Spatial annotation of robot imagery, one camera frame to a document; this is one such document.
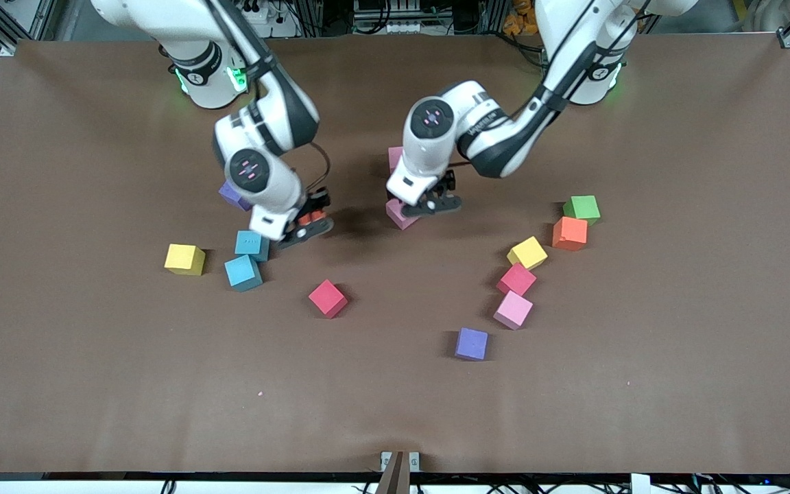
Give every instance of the brown table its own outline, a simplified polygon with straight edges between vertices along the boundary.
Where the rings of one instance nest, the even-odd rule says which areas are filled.
[[[570,108],[514,177],[460,169],[464,209],[400,232],[386,147],[474,78],[536,84],[495,38],[273,48],[322,115],[335,230],[228,289],[247,216],[217,197],[223,110],[150,43],[21,44],[0,62],[0,471],[790,470],[790,51],[772,35],[640,37],[614,93]],[[319,173],[311,150],[286,161]],[[551,250],[527,328],[490,317],[505,251],[596,194]],[[211,250],[201,278],[167,244]],[[323,279],[351,304],[323,319]],[[451,355],[463,327],[489,362]]]

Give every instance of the blue cube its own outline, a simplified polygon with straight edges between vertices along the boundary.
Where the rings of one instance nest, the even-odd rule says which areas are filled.
[[[465,360],[483,360],[486,356],[486,338],[483,331],[476,329],[459,329],[459,340],[455,342],[455,356]]]
[[[250,256],[259,263],[267,262],[267,256],[270,255],[270,238],[261,237],[261,234],[254,231],[238,231],[233,253]]]
[[[249,256],[229,260],[225,263],[225,271],[228,273],[228,283],[238,292],[251,290],[264,282],[258,271],[258,263]]]
[[[228,204],[234,207],[239,207],[244,211],[248,211],[252,208],[252,204],[246,200],[246,198],[239,195],[238,191],[233,190],[228,182],[224,182],[222,187],[219,189],[219,194],[222,195],[222,199],[224,199]]]

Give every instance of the block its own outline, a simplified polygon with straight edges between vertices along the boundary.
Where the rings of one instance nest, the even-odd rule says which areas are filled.
[[[542,249],[542,244],[539,244],[535,237],[527,238],[515,245],[507,254],[507,260],[511,261],[512,265],[521,263],[526,269],[535,269],[545,259],[548,259],[548,253]]]
[[[419,218],[407,218],[401,213],[404,203],[397,199],[391,199],[386,203],[386,215],[388,215],[398,228],[404,229],[414,224]]]
[[[176,274],[200,276],[203,274],[203,263],[206,253],[195,245],[170,244],[167,260],[163,267]]]
[[[554,240],[551,245],[555,249],[581,250],[587,244],[587,228],[589,226],[586,220],[562,216],[560,221],[554,225]]]
[[[395,172],[398,166],[398,160],[401,159],[401,153],[404,152],[404,147],[398,146],[397,148],[389,148],[389,173]]]
[[[261,279],[261,271],[258,270],[258,263],[249,256],[239,256],[225,263],[225,272],[228,273],[228,283],[231,288],[238,292],[251,290],[259,287],[264,280]]]
[[[483,331],[476,329],[459,329],[459,338],[455,342],[455,356],[460,359],[480,362],[486,356],[486,340],[489,338]]]
[[[536,275],[529,272],[521,263],[515,263],[511,269],[507,270],[505,276],[499,279],[496,288],[503,294],[514,292],[520,296],[526,294],[529,287],[536,282]]]
[[[499,308],[493,318],[511,329],[520,329],[523,322],[526,321],[526,316],[529,315],[529,310],[532,309],[531,301],[528,301],[514,292],[505,294],[505,300],[502,300]]]
[[[267,257],[270,255],[270,238],[255,231],[238,231],[233,253],[249,256],[259,263],[267,262]]]
[[[244,211],[248,211],[252,208],[252,204],[246,200],[246,198],[242,197],[237,193],[237,191],[233,190],[228,182],[224,182],[222,187],[219,188],[219,194],[222,195],[222,199],[226,201],[226,203],[230,204],[234,207],[239,207]]]
[[[335,284],[328,279],[313,290],[313,293],[310,294],[310,300],[313,301],[316,307],[319,307],[319,310],[328,319],[337,316],[337,313],[347,304],[346,295],[342,294],[335,287]]]
[[[570,218],[586,220],[587,226],[599,221],[599,206],[592,195],[573,195],[562,205],[562,213]]]

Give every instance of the yellow cube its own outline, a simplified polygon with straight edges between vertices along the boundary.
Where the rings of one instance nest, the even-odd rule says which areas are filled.
[[[197,245],[170,244],[163,267],[176,274],[200,276],[203,274],[204,261],[206,253]]]
[[[511,261],[512,265],[521,263],[526,269],[540,265],[545,259],[548,259],[548,253],[542,249],[542,244],[539,244],[535,237],[527,238],[515,245],[507,254],[507,260]]]

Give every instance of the lavender cube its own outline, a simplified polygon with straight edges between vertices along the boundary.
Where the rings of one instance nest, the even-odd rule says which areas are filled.
[[[486,356],[486,338],[483,331],[476,329],[459,329],[459,340],[455,342],[455,356],[465,360],[483,360]]]
[[[233,187],[230,187],[228,182],[224,182],[222,187],[219,189],[219,194],[222,195],[224,200],[230,204],[231,206],[239,207],[244,211],[248,211],[252,208],[252,205],[246,200],[246,198],[242,197],[237,193],[237,191],[233,190]]]

